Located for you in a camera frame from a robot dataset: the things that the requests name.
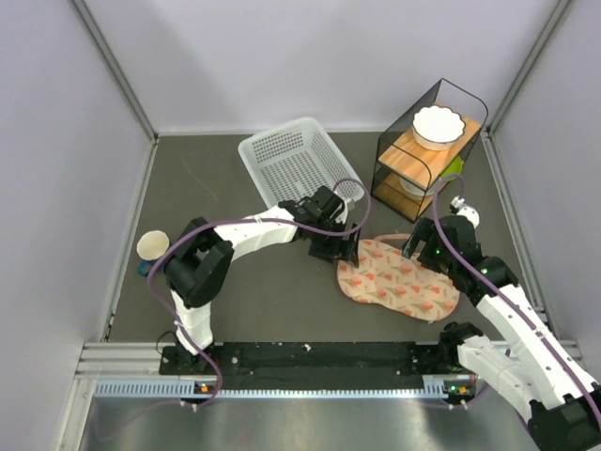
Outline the floral mesh laundry bag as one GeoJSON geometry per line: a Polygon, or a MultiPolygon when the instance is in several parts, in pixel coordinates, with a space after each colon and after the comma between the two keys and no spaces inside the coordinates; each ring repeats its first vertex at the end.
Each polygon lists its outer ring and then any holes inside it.
{"type": "Polygon", "coordinates": [[[428,323],[448,318],[460,292],[451,279],[424,267],[416,256],[406,258],[393,241],[407,234],[381,235],[359,241],[357,268],[340,261],[337,282],[352,301],[377,304],[428,323]]]}

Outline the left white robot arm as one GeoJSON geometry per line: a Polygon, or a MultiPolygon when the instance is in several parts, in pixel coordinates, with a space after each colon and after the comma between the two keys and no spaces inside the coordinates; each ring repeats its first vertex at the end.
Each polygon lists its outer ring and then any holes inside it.
{"type": "Polygon", "coordinates": [[[237,259],[272,245],[308,240],[311,257],[358,266],[362,223],[348,225],[347,217],[347,202],[322,186],[310,196],[281,201],[237,221],[190,221],[158,260],[175,305],[182,364],[196,373],[212,364],[211,303],[237,259]]]}

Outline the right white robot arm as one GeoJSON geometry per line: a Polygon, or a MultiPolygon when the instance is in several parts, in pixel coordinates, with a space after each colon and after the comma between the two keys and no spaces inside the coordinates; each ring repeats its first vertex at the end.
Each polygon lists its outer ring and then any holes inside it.
{"type": "Polygon", "coordinates": [[[425,268],[447,276],[496,328],[508,349],[495,348],[476,326],[451,323],[439,336],[447,370],[480,376],[507,401],[540,450],[591,450],[600,444],[600,383],[578,364],[531,306],[516,275],[487,257],[475,237],[478,213],[454,207],[422,218],[402,246],[425,268]]]}

